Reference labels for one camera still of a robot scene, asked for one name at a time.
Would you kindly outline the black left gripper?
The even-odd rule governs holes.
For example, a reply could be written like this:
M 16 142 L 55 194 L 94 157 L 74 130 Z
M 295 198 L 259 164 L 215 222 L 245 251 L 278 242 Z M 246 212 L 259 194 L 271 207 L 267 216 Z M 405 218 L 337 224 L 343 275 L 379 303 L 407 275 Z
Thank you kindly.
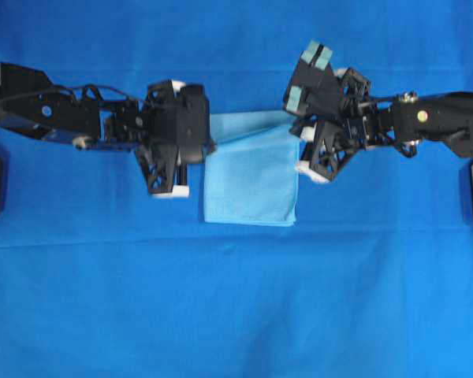
M 192 148 L 192 102 L 189 86 L 166 80 L 147 88 L 147 96 L 136 116 L 141 132 L 136 160 L 156 198 L 187 198 L 188 155 Z

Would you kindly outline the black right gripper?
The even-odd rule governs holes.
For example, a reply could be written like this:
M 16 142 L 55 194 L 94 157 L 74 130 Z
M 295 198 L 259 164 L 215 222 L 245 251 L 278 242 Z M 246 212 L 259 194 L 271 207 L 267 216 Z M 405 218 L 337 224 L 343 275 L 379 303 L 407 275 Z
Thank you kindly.
M 329 183 L 373 139 L 367 123 L 373 112 L 371 82 L 354 68 L 337 69 L 344 97 L 336 118 L 295 115 L 289 133 L 305 143 L 295 170 L 315 183 Z

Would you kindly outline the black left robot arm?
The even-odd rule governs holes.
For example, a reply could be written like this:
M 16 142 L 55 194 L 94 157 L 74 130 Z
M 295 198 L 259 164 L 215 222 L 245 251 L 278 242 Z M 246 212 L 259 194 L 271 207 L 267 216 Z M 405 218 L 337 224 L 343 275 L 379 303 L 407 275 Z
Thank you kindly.
M 77 150 L 133 152 L 156 198 L 187 198 L 187 165 L 181 148 L 160 131 L 156 117 L 169 104 L 118 89 L 105 99 L 103 85 L 66 87 L 40 70 L 0 62 L 0 128 Z

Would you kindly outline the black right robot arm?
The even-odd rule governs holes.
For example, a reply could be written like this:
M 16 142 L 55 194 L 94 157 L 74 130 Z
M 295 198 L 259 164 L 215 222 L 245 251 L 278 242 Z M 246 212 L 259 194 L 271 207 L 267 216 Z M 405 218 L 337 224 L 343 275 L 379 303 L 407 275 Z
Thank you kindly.
M 371 82 L 353 68 L 296 67 L 284 109 L 296 118 L 291 134 L 306 143 L 299 172 L 329 183 L 361 150 L 392 147 L 413 158 L 424 140 L 473 158 L 473 92 L 377 98 L 370 89 Z

